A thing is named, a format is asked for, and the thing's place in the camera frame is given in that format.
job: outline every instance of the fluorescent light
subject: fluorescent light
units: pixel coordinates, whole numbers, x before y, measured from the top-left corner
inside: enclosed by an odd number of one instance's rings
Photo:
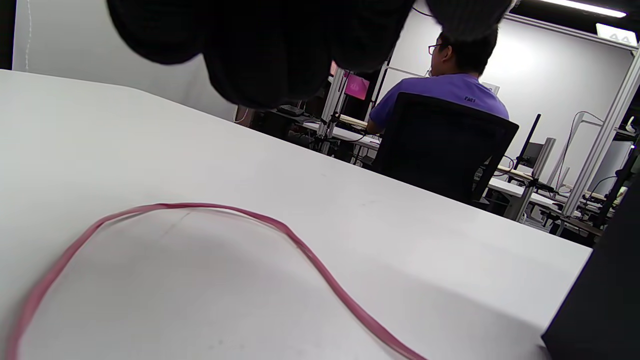
[[[570,8],[576,8],[576,9],[585,10],[588,12],[601,13],[602,15],[608,15],[613,17],[627,16],[627,14],[623,12],[617,12],[616,10],[605,9],[605,8],[601,8],[593,5],[580,4],[580,3],[576,3],[575,1],[569,1],[569,0],[540,0],[540,1],[544,1],[546,3],[554,3],[558,5],[569,6]]]

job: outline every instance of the chair backrest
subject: chair backrest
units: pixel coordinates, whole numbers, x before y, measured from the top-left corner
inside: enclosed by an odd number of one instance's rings
[[[518,128],[467,106],[400,93],[373,168],[470,204],[482,197]],[[475,182],[479,169],[482,176]]]

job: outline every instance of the computer monitor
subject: computer monitor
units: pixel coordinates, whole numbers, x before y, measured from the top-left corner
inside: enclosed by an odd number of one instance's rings
[[[533,168],[534,166],[536,166],[543,146],[544,144],[542,143],[530,142],[527,145],[524,154],[522,154],[522,159],[520,160],[519,165],[523,165],[529,168]]]
[[[345,93],[360,100],[366,99],[367,91],[369,90],[369,81],[354,74],[349,74],[348,76]]]

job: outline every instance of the pink wire loop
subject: pink wire loop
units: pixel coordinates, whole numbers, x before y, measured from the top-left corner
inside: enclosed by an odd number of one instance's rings
[[[18,319],[14,332],[9,340],[7,349],[8,360],[19,360],[19,344],[20,339],[27,327],[31,323],[33,316],[38,310],[38,306],[42,302],[45,294],[58,278],[60,273],[65,269],[66,265],[71,261],[76,252],[86,243],[95,232],[100,229],[104,224],[112,220],[116,220],[121,217],[133,214],[144,214],[151,211],[163,210],[163,209],[185,209],[185,208],[209,208],[209,209],[224,209],[235,211],[246,215],[250,218],[254,218],[260,222],[275,227],[278,231],[284,233],[293,241],[293,243],[302,251],[302,253],[311,261],[316,270],[322,275],[329,287],[338,296],[338,299],[358,318],[358,320],[364,325],[372,334],[374,334],[380,341],[387,344],[390,348],[395,350],[398,354],[409,360],[426,360],[417,352],[413,351],[400,340],[398,340],[393,334],[391,334],[384,326],[382,326],[376,319],[373,318],[367,311],[365,311],[358,303],[349,296],[349,294],[340,286],[338,281],[333,277],[329,270],[324,266],[322,261],[314,254],[313,251],[302,241],[288,226],[283,222],[275,220],[274,218],[267,217],[252,211],[235,208],[233,206],[207,204],[199,202],[183,202],[177,204],[153,204],[138,206],[119,213],[107,215],[102,219],[96,221],[87,230],[84,231],[71,246],[69,246],[62,256],[57,260],[54,266],[47,272],[45,277],[31,290],[29,297],[27,298],[22,313]]]

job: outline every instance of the person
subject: person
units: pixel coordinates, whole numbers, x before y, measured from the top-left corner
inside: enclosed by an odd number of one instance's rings
[[[371,110],[368,132],[379,134],[391,119],[398,93],[408,92],[436,97],[509,119],[504,104],[479,82],[498,39],[497,28],[489,35],[472,41],[452,41],[441,33],[431,54],[431,77],[400,81]]]

